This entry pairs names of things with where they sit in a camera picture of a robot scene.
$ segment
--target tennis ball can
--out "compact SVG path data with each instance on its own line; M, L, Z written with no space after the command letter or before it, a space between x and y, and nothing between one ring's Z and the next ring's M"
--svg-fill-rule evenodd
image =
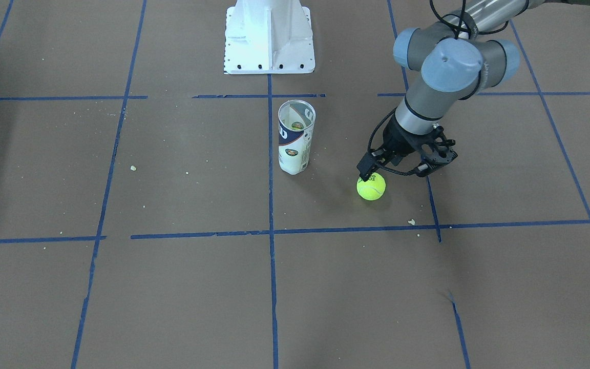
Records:
M315 110L302 100L283 103L279 116L279 166L296 175L309 165Z

